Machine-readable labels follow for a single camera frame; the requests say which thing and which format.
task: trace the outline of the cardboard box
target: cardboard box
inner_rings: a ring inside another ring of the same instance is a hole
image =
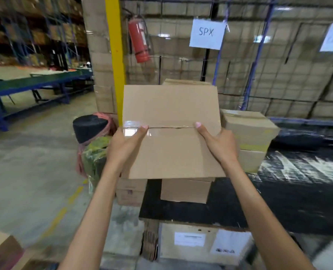
[[[126,189],[117,189],[116,200],[121,206],[140,207],[143,202],[144,192]]]
[[[130,180],[130,179],[119,178],[116,184],[116,189],[145,192],[147,182],[148,182],[147,179]]]
[[[233,266],[226,269],[239,269],[236,266],[253,246],[250,232],[173,223],[161,223],[160,226],[158,248],[161,259],[214,263]],[[215,252],[214,248],[218,247],[221,252]],[[224,252],[225,248],[234,250],[234,253]]]
[[[265,155],[263,151],[240,150],[238,160],[245,172],[257,173]]]
[[[160,199],[206,204],[210,186],[211,181],[206,181],[203,178],[163,179]]]
[[[280,131],[259,112],[220,109],[222,126],[232,130],[241,150],[266,152]]]
[[[194,128],[196,121],[202,122],[211,135],[220,132],[215,86],[196,89],[195,85],[126,85],[124,135],[132,136],[139,125],[149,125],[149,130],[121,177],[224,177],[222,167]]]
[[[0,270],[11,269],[23,255],[23,249],[17,240],[0,231]]]

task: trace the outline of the sealed box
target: sealed box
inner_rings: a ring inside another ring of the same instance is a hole
[[[280,129],[260,112],[220,110],[222,126],[232,130],[241,150],[266,152]]]
[[[116,189],[126,189],[133,191],[145,191],[147,179],[139,179],[139,180],[130,180],[119,178],[116,184]]]
[[[144,191],[134,191],[131,189],[117,189],[116,200],[121,206],[140,207],[144,198]]]
[[[160,199],[206,204],[211,182],[214,180],[215,178],[163,179]]]
[[[218,91],[204,85],[126,85],[123,131],[149,130],[122,172],[126,179],[224,177],[222,167],[194,127],[201,122],[211,135],[221,130]]]

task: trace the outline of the forearm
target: forearm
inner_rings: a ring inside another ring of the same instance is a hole
[[[115,167],[106,164],[98,187],[59,269],[99,269],[118,175]]]
[[[235,188],[248,226],[267,269],[314,269],[274,216],[240,164],[222,164]]]

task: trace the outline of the box flap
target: box flap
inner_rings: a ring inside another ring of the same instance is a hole
[[[260,112],[224,110],[221,112],[227,117],[227,123],[243,124],[252,127],[273,128],[278,127]]]
[[[125,164],[122,178],[224,177],[225,173],[195,128],[149,129]]]
[[[193,128],[199,121],[212,135],[220,132],[218,91],[205,85],[124,86],[124,128]]]

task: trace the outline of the green conveyor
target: green conveyor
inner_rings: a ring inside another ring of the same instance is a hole
[[[38,86],[40,87],[40,85],[43,83],[49,83],[49,82],[58,83],[58,82],[63,82],[63,80],[69,78],[77,78],[79,76],[85,76],[85,75],[92,75],[92,73],[88,69],[78,69],[74,72],[65,72],[60,74],[52,74],[48,76],[36,76],[29,78],[19,78],[7,81],[0,81],[0,93],[2,93],[0,94],[0,96],[20,92],[18,91],[18,89],[20,88],[25,88],[26,90],[30,90],[32,87],[35,87],[35,89],[38,89]]]

